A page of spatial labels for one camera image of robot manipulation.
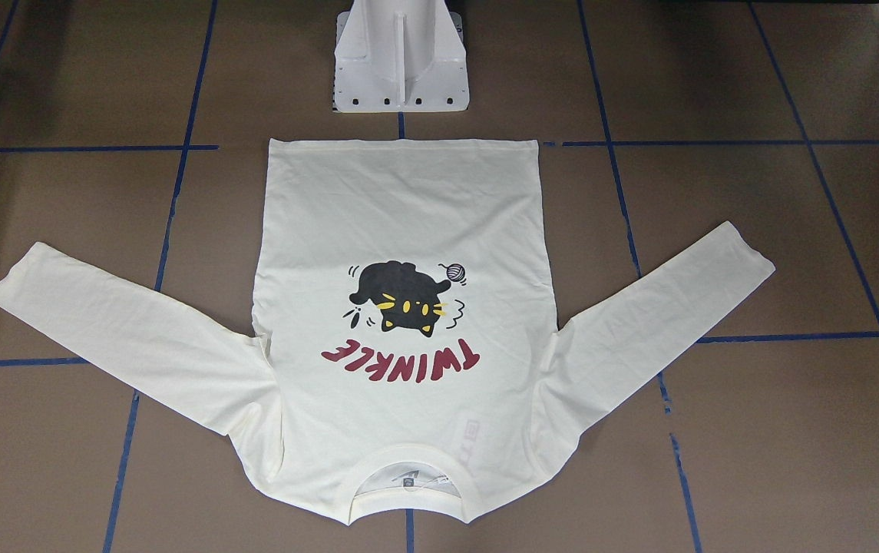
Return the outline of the cream long-sleeve cat shirt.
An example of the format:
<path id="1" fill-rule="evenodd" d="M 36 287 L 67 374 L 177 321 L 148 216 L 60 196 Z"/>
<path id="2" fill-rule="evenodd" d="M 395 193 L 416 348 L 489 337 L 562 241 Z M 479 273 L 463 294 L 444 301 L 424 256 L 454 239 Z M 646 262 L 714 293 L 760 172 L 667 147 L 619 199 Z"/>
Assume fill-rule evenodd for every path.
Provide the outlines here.
<path id="1" fill-rule="evenodd" d="M 723 223 L 558 326 L 536 141 L 270 141 L 253 335 L 38 242 L 0 307 L 229 438 L 260 493 L 472 522 L 774 266 Z"/>

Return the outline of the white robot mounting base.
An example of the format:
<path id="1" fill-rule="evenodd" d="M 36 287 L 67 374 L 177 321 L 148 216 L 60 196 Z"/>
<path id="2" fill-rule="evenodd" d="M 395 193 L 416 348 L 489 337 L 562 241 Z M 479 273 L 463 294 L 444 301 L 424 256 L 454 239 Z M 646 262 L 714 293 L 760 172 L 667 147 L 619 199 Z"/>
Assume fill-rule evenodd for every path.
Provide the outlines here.
<path id="1" fill-rule="evenodd" d="M 341 113 L 467 110 L 460 27 L 444 1 L 355 1 L 337 18 L 334 108 Z"/>

